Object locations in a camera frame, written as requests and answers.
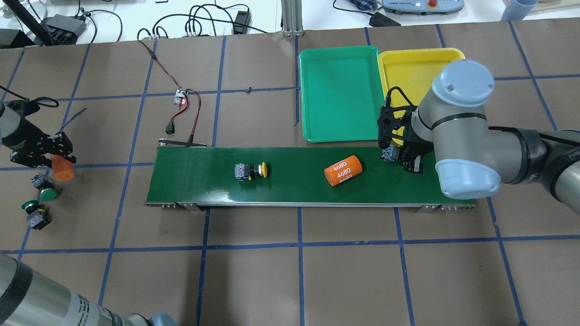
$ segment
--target blue cup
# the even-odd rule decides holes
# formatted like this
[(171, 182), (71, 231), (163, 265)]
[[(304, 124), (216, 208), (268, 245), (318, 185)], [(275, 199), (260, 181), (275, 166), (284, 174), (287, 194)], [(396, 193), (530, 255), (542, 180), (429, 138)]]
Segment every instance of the blue cup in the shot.
[(538, 0), (510, 0), (501, 20), (522, 20), (537, 3)]

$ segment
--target plastic tray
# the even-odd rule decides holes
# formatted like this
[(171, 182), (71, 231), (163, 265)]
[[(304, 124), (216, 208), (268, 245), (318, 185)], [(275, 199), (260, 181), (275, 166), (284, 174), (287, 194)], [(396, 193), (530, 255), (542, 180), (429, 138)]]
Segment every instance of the plastic tray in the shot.
[(376, 140), (385, 97), (374, 46), (300, 54), (302, 133), (309, 142)]
[[(454, 48), (382, 52), (379, 72), (383, 95), (387, 95), (389, 88), (399, 86), (414, 105), (419, 105), (441, 70), (448, 63), (460, 59), (465, 59), (465, 55)], [(407, 102), (394, 92), (392, 105), (406, 106)]]

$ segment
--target blue tape line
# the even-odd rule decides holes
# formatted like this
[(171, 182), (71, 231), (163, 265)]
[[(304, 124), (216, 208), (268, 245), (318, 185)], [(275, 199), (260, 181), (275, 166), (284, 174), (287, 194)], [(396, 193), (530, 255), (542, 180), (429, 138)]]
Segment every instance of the blue tape line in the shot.
[(368, 27), (364, 28), (364, 35), (367, 38), (367, 45), (372, 45), (371, 44), (371, 37), (368, 35)]
[[(290, 90), (290, 89), (296, 89), (295, 87), (276, 87), (276, 88), (252, 88), (252, 93), (253, 92), (274, 92), (277, 90)], [(220, 91), (221, 94), (227, 94), (227, 93), (241, 93), (240, 89), (230, 89), (230, 90), (221, 90)]]
[(90, 44), (87, 44), (86, 51), (85, 51), (85, 57), (82, 59), (82, 63), (81, 63), (81, 70), (79, 71), (79, 73), (77, 75), (77, 81), (75, 81), (75, 83), (74, 83), (74, 88), (72, 90), (72, 94), (71, 94), (71, 97), (70, 97), (71, 100), (68, 102), (67, 111), (64, 113), (63, 122), (60, 124), (61, 127), (64, 126), (65, 123), (67, 122), (68, 114), (70, 113), (71, 106), (73, 104), (72, 99), (74, 99), (74, 96), (77, 93), (78, 84), (81, 81), (82, 72), (85, 69), (85, 65), (86, 65), (86, 60), (89, 57), (89, 51), (90, 51)]
[(580, 240), (580, 234), (565, 234), (561, 236), (502, 237), (502, 240), (504, 241)]
[(298, 293), (300, 297), (300, 326), (305, 326), (304, 310), (304, 248), (302, 244), (302, 207), (296, 209), (298, 216)]
[(550, 109), (548, 108), (548, 104), (546, 103), (546, 100), (544, 99), (542, 92), (540, 91), (540, 87), (538, 86), (538, 82), (536, 81), (536, 77), (534, 76), (534, 72), (532, 71), (530, 63), (528, 62), (528, 58), (525, 56), (524, 49), (521, 47), (520, 39), (517, 37), (516, 30), (513, 28), (513, 24), (511, 21), (508, 22), (508, 25), (509, 25), (509, 28), (512, 30), (512, 35), (513, 35), (513, 38), (516, 40), (517, 48), (520, 50), (521, 57), (524, 59), (525, 67), (527, 68), (528, 73), (530, 74), (530, 77), (532, 78), (532, 82), (534, 83), (534, 88), (536, 89), (536, 92), (538, 93), (540, 101), (542, 102), (542, 106), (544, 107), (544, 111), (546, 111), (546, 114), (548, 115), (548, 119), (550, 120), (550, 123), (552, 124), (552, 128), (554, 128), (554, 130), (558, 130), (558, 127), (556, 126), (556, 122), (554, 121), (554, 118), (552, 117), (552, 113), (550, 113)]
[[(502, 237), (503, 241), (560, 241), (560, 240), (580, 240), (580, 234), (558, 235), (558, 236), (523, 236), (523, 237)], [(460, 238), (460, 239), (417, 239), (404, 240), (404, 244), (449, 244), (449, 243), (472, 243), (472, 242), (495, 242), (497, 238)], [(270, 249), (270, 248), (299, 248), (299, 247), (349, 247), (363, 245), (398, 245), (398, 240), (385, 241), (335, 241), (335, 242), (283, 242), (273, 244), (248, 244), (248, 245), (208, 245), (207, 250), (244, 250), (244, 249)], [(126, 247), (114, 248), (113, 252), (160, 252), (160, 251), (201, 251), (203, 246), (173, 246), (173, 247)], [(108, 252), (109, 248), (74, 248), (74, 249), (25, 249), (28, 253), (86, 253), (86, 252)], [(2, 253), (18, 254), (20, 250), (4, 250)]]
[[(157, 40), (153, 43), (152, 51), (155, 53), (157, 49)], [(133, 162), (133, 154), (135, 153), (135, 143), (137, 142), (137, 136), (139, 134), (139, 123), (141, 120), (141, 114), (143, 113), (143, 106), (145, 103), (145, 94), (147, 94), (147, 88), (149, 87), (149, 79), (151, 78), (151, 70), (153, 69), (153, 58), (149, 61), (149, 69), (147, 70), (147, 78), (145, 79), (145, 86), (143, 87), (143, 94), (141, 98), (141, 104), (139, 106), (139, 112), (137, 114), (137, 120), (135, 122), (135, 131), (133, 132), (133, 141), (131, 144), (131, 152), (129, 154), (129, 164)], [(121, 198), (119, 199), (119, 208), (117, 210), (117, 218), (115, 220), (115, 226), (113, 228), (113, 235), (111, 236), (111, 244), (109, 246), (108, 255), (107, 255), (107, 263), (105, 265), (105, 272), (103, 274), (103, 282), (101, 283), (101, 291), (99, 294), (99, 306), (103, 304), (103, 298), (105, 296), (105, 289), (107, 288), (107, 280), (109, 270), (111, 268), (111, 260), (113, 258), (113, 252), (115, 248), (115, 242), (117, 240), (117, 232), (119, 230), (119, 221), (121, 218), (121, 213), (123, 211), (123, 204), (125, 202), (125, 194), (127, 191), (127, 185), (129, 184), (129, 177), (131, 174), (131, 166), (127, 167), (127, 173), (125, 174), (125, 181), (123, 183), (123, 189), (121, 191)]]
[(303, 247), (348, 247), (353, 245), (398, 245), (398, 240), (377, 240), (377, 241), (324, 241), (324, 242), (303, 242)]
[(198, 251), (203, 250), (203, 246), (200, 245), (188, 245), (182, 247), (127, 247), (127, 248), (114, 248), (113, 252), (162, 252), (162, 251)]
[(299, 55), (299, 41), (298, 41), (299, 37), (294, 37), (294, 83), (295, 83), (295, 103), (296, 103), (296, 123), (294, 124), (294, 126), (297, 126), (300, 123), (300, 63), (298, 61)]
[(205, 259), (207, 257), (207, 247), (208, 247), (208, 234), (209, 234), (209, 215), (211, 209), (208, 208), (207, 212), (205, 213), (205, 224), (204, 224), (204, 242), (203, 242), (203, 249), (201, 251), (201, 263), (200, 263), (200, 283), (197, 287), (197, 322), (196, 326), (200, 326), (201, 323), (201, 303), (203, 300), (203, 293), (204, 293), (204, 280), (205, 280)]
[[(75, 169), (100, 169), (100, 168), (126, 168), (128, 166), (153, 166), (155, 162), (141, 162), (141, 163), (111, 163), (111, 164), (82, 164), (75, 165)], [(2, 171), (36, 171), (42, 168), (29, 168), (27, 166), (16, 166), (14, 168), (0, 168)]]
[(296, 209), (298, 214), (298, 243), (302, 243), (302, 207)]
[(503, 246), (502, 235), (501, 235), (501, 232), (499, 231), (498, 220), (495, 216), (494, 206), (492, 205), (491, 198), (489, 198), (489, 197), (487, 197), (487, 205), (490, 208), (491, 220), (494, 224), (495, 234), (498, 238), (499, 250), (501, 251), (501, 254), (502, 254), (503, 265), (506, 269), (509, 287), (512, 290), (512, 297), (513, 297), (514, 304), (516, 305), (517, 316), (518, 316), (518, 319), (520, 320), (520, 325), (527, 326), (527, 324), (525, 323), (525, 320), (524, 320), (524, 314), (521, 311), (520, 300), (517, 297), (516, 286), (514, 285), (514, 282), (513, 282), (512, 271), (509, 267), (509, 262), (507, 259), (508, 257), (506, 254), (506, 250), (505, 250), (505, 247)]
[(495, 81), (529, 81), (531, 77), (495, 77)]
[(437, 29), (437, 35), (439, 35), (439, 41), (441, 42), (441, 47), (446, 48), (445, 40), (443, 39), (443, 33), (441, 33), (441, 27), (439, 26), (439, 24), (436, 24), (435, 28)]
[(534, 76), (536, 79), (580, 78), (580, 75)]
[(218, 133), (218, 119), (219, 119), (219, 102), (220, 99), (222, 97), (222, 77), (223, 77), (223, 61), (224, 58), (226, 57), (226, 39), (227, 36), (224, 35), (223, 40), (222, 40), (222, 54), (221, 54), (221, 58), (219, 60), (219, 77), (218, 77), (218, 82), (217, 82), (217, 96), (216, 96), (216, 112), (215, 115), (213, 117), (213, 139), (212, 139), (212, 147), (216, 147), (216, 139), (217, 139), (217, 133)]
[(403, 240), (403, 231), (401, 229), (401, 219), (399, 218), (398, 208), (395, 211), (395, 224), (397, 225), (397, 239), (399, 252), (401, 254), (401, 268), (403, 270), (403, 283), (405, 285), (405, 296), (407, 297), (407, 310), (409, 311), (409, 322), (415, 326), (415, 316), (413, 314), (413, 304), (411, 302), (411, 288), (409, 287), (409, 275), (407, 275), (407, 260), (405, 258), (405, 241)]
[[(10, 89), (10, 86), (12, 86), (12, 82), (14, 81), (14, 77), (16, 77), (16, 72), (18, 71), (18, 67), (20, 67), (20, 62), (22, 61), (22, 58), (24, 57), (24, 51), (26, 51), (26, 48), (22, 48), (22, 52), (20, 52), (20, 57), (18, 58), (18, 61), (16, 62), (16, 66), (14, 67), (14, 71), (12, 71), (12, 75), (10, 76), (10, 79), (8, 80), (8, 84), (6, 84), (6, 88), (8, 88), (8, 89)], [(0, 100), (0, 102), (4, 102), (7, 95), (8, 95), (8, 92), (4, 92), (4, 95), (2, 95), (2, 100)]]
[[(76, 92), (77, 92), (77, 88), (78, 88), (78, 84), (81, 81), (81, 77), (82, 77), (82, 72), (85, 69), (85, 64), (86, 64), (86, 59), (89, 57), (89, 51), (90, 51), (90, 44), (87, 44), (86, 46), (86, 51), (85, 51), (85, 56), (82, 59), (82, 63), (81, 63), (81, 68), (79, 69), (78, 75), (77, 75), (77, 80), (75, 81), (74, 84), (74, 88), (72, 90), (72, 94), (71, 94), (71, 98), (73, 99)], [(64, 113), (64, 117), (63, 117), (63, 122), (61, 123), (61, 128), (63, 128), (63, 126), (66, 125), (66, 120), (68, 117), (68, 113), (71, 110), (71, 105), (72, 102), (68, 102), (68, 106), (67, 106), (67, 111)], [(46, 175), (48, 175), (48, 173), (50, 172), (50, 169), (46, 170)], [(22, 241), (22, 247), (20, 247), (20, 253), (18, 254), (18, 260), (20, 260), (22, 258), (22, 254), (24, 252), (24, 249), (26, 247), (26, 243), (28, 242), (28, 237), (30, 236), (30, 227), (27, 228), (26, 233), (24, 235), (24, 240)]]
[(96, 253), (96, 252), (97, 253), (108, 252), (108, 248), (27, 249), (27, 250), (23, 250), (23, 253), (27, 254), (27, 255), (43, 254), (43, 253)]
[(0, 168), (0, 172), (2, 171), (32, 171), (38, 170), (39, 168), (29, 168), (27, 166), (15, 166), (14, 168)]
[(72, 120), (75, 120), (81, 113), (85, 112), (86, 108), (82, 109), (81, 111), (75, 113), (62, 127), (60, 127), (60, 131), (63, 131), (64, 127), (66, 127)]
[(111, 237), (111, 244), (107, 250), (107, 263), (105, 264), (105, 272), (103, 274), (103, 281), (101, 282), (101, 291), (99, 292), (99, 306), (103, 305), (103, 298), (105, 297), (105, 289), (107, 288), (108, 272), (111, 269), (111, 260), (113, 259), (113, 248), (115, 248), (115, 240), (117, 239), (117, 230), (119, 229), (119, 219), (115, 220), (113, 227), (113, 236)]
[(20, 250), (18, 251), (18, 258), (17, 260), (22, 260), (22, 255), (24, 255), (24, 248), (26, 247), (26, 243), (28, 242), (28, 236), (30, 235), (30, 226), (26, 225), (26, 232), (24, 233), (24, 238), (22, 239), (22, 245), (20, 246)]
[(142, 97), (142, 94), (131, 94), (131, 95), (113, 95), (113, 96), (88, 96), (88, 97), (75, 97), (74, 99), (58, 99), (59, 101), (91, 101), (91, 100), (115, 100), (115, 99), (133, 99), (136, 97)]
[(463, 244), (473, 242), (494, 242), (497, 238), (420, 239), (404, 240), (405, 244)]

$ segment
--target orange cylinder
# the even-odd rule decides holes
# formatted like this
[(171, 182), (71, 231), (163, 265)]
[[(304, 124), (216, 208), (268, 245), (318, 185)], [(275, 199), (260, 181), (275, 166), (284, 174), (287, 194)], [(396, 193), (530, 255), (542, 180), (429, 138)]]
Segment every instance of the orange cylinder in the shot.
[(57, 181), (67, 181), (74, 178), (73, 164), (62, 156), (52, 155), (52, 177)]
[(362, 169), (361, 162), (352, 155), (324, 169), (324, 175), (327, 177), (328, 183), (334, 187), (361, 173)]

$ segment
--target yellow tray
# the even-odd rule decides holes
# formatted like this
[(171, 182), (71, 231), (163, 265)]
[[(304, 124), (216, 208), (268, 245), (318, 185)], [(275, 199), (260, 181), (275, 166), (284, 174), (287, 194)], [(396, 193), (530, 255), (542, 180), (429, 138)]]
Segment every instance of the yellow tray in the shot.
[[(460, 59), (465, 59), (465, 55), (454, 48), (382, 52), (378, 60), (383, 95), (387, 95), (389, 88), (399, 86), (414, 105), (419, 105), (441, 70)], [(394, 92), (392, 105), (406, 106), (407, 102)]]

